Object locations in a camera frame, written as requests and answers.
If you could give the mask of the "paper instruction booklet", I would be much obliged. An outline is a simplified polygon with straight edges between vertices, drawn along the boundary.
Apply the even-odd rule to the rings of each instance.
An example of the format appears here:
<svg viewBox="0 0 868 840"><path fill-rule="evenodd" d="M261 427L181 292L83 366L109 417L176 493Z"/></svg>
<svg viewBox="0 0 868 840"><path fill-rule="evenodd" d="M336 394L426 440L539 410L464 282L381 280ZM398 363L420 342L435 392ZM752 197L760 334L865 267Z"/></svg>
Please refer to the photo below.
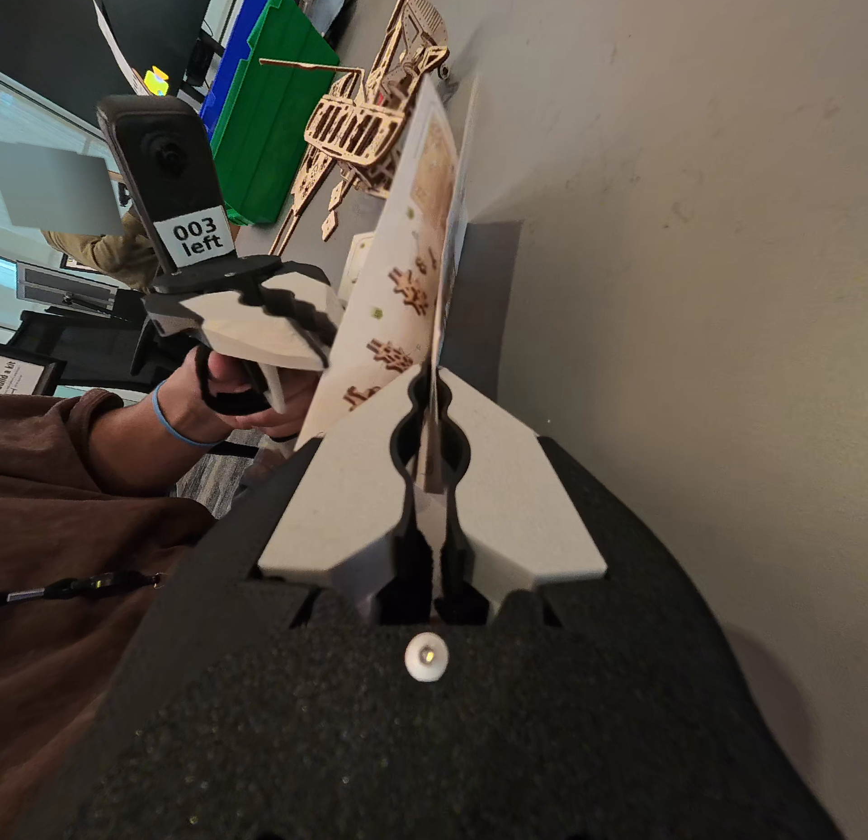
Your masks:
<svg viewBox="0 0 868 840"><path fill-rule="evenodd" d="M459 139L437 87L422 82L390 195L295 449L323 436L394 379L439 355L467 226L476 82Z"/></svg>

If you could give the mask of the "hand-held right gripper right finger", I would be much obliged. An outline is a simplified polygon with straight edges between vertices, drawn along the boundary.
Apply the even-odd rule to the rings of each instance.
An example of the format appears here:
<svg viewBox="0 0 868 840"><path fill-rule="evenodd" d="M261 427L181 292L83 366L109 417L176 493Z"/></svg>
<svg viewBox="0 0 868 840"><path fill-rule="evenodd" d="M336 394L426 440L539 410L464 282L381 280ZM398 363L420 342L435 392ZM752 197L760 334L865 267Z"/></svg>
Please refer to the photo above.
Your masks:
<svg viewBox="0 0 868 840"><path fill-rule="evenodd" d="M439 418L447 503L441 617L487 617L515 591L607 573L531 428L445 369Z"/></svg>

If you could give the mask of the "blue wristband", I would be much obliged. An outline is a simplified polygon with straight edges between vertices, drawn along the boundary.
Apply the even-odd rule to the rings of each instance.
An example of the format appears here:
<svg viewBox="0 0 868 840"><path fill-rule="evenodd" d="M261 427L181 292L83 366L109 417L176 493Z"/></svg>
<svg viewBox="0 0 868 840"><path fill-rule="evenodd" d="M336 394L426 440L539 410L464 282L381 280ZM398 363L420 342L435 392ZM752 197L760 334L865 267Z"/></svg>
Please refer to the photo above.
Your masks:
<svg viewBox="0 0 868 840"><path fill-rule="evenodd" d="M160 401L159 401L160 390L164 386L165 381L166 380L163 380L160 383L158 383L158 385L154 388L154 390L152 390L152 392L149 395L152 410L155 414L155 417L156 417L160 427L166 433L168 433L168 435L172 439L174 439L175 441L177 441L181 444L185 444L189 447L212 451L212 450L215 450L219 445L223 444L226 441L225 439L218 440L218 441L212 441L212 442L200 442L200 441L193 440L190 437L179 433L179 431L176 430L175 427L173 427L170 422L168 422L166 415L160 406Z"/></svg>

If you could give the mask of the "wooden model kit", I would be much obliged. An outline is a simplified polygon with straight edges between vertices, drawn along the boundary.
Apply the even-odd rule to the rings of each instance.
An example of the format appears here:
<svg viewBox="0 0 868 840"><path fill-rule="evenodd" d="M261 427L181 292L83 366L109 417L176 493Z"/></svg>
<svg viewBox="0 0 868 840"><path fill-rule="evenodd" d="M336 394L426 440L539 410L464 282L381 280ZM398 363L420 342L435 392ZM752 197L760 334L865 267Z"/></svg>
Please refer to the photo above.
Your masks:
<svg viewBox="0 0 868 840"><path fill-rule="evenodd" d="M450 76L448 33L430 0L396 0L381 47L369 70L262 57L261 65L334 71L304 131L307 149L290 193L292 205L269 254L281 256L298 220L333 169L365 195L388 198L398 164L398 140L415 108L424 77Z"/></svg>

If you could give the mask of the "blue plastic bin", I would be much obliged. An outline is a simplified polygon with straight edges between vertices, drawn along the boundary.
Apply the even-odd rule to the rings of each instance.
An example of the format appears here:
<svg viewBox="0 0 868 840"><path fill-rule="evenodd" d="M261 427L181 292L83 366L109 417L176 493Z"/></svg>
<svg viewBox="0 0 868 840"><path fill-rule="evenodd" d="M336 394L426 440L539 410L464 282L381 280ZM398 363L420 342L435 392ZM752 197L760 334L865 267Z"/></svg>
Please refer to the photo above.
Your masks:
<svg viewBox="0 0 868 840"><path fill-rule="evenodd" d="M205 125L209 139L213 137L239 63L241 60L247 60L250 56L251 47L247 40L267 2L268 0L242 0L241 8L231 25L216 75L200 108L200 118Z"/></svg>

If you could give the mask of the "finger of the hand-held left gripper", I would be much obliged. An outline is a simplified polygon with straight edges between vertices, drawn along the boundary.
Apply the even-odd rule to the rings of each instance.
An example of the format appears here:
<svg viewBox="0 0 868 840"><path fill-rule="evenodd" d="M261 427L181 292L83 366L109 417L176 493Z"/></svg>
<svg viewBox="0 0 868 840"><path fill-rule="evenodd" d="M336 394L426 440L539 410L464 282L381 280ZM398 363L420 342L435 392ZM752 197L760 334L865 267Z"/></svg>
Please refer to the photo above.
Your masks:
<svg viewBox="0 0 868 840"><path fill-rule="evenodd" d="M237 292L211 292L181 300L179 305L200 321L213 351L263 366L324 371L325 347L296 320L247 305Z"/></svg>
<svg viewBox="0 0 868 840"><path fill-rule="evenodd" d="M260 262L245 271L245 303L255 309L247 363L330 367L344 309L328 281L305 266Z"/></svg>

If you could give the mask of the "green plastic bin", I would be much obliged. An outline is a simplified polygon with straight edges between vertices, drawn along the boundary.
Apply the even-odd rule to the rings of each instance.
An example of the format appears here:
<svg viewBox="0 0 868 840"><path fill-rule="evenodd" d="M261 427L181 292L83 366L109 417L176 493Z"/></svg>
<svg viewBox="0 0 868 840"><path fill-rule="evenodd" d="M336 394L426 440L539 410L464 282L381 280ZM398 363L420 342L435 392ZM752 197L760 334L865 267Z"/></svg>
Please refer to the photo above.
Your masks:
<svg viewBox="0 0 868 840"><path fill-rule="evenodd" d="M337 53L295 0L268 0L247 42L210 140L226 214L238 226L276 221L307 149L304 131L334 77L261 65L273 58L311 64L340 64Z"/></svg>

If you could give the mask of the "person's left forearm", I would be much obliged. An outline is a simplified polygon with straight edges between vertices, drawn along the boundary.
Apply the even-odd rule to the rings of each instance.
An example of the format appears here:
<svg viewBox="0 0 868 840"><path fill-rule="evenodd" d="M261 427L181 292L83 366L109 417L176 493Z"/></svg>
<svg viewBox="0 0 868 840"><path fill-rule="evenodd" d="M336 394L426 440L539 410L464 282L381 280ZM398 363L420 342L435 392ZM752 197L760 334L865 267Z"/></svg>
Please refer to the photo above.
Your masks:
<svg viewBox="0 0 868 840"><path fill-rule="evenodd" d="M178 443L143 404L124 408L95 390L81 397L1 398L2 485L152 497L189 469Z"/></svg>

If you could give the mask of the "brown hoodie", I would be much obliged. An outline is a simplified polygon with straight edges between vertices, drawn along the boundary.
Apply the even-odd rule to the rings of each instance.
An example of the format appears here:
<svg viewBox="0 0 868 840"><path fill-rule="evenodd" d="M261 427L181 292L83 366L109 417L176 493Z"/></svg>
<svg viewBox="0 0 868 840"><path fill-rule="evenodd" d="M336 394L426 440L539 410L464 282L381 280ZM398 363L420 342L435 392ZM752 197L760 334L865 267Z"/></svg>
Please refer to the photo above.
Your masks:
<svg viewBox="0 0 868 840"><path fill-rule="evenodd" d="M56 490L2 483L3 590L123 570L168 573L213 525L207 509L186 498L49 495ZM155 597L140 589L2 608L2 838L90 726Z"/></svg>

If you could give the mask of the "person's left hand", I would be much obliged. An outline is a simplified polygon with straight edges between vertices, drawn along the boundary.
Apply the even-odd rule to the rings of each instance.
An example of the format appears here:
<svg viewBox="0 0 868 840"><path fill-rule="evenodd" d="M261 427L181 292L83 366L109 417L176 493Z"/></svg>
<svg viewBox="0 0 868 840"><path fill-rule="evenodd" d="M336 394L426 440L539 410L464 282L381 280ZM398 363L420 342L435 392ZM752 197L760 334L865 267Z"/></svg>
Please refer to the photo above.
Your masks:
<svg viewBox="0 0 868 840"><path fill-rule="evenodd" d="M221 395L246 393L252 383L241 360L199 347L161 384L156 403L173 431L197 444L215 444L235 431L286 438L300 431L320 375L281 369L278 380L284 396L282 412L273 407L238 416L215 412L202 398L202 390L216 400Z"/></svg>

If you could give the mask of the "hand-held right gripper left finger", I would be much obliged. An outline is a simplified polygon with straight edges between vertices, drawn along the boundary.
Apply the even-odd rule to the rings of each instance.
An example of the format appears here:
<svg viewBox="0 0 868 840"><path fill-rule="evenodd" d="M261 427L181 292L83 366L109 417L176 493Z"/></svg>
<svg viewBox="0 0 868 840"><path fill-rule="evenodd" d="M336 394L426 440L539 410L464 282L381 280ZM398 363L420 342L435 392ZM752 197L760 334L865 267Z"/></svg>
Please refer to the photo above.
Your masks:
<svg viewBox="0 0 868 840"><path fill-rule="evenodd" d="M364 617L430 616L433 552L414 491L429 394L429 369L412 366L304 446L262 574L330 588Z"/></svg>

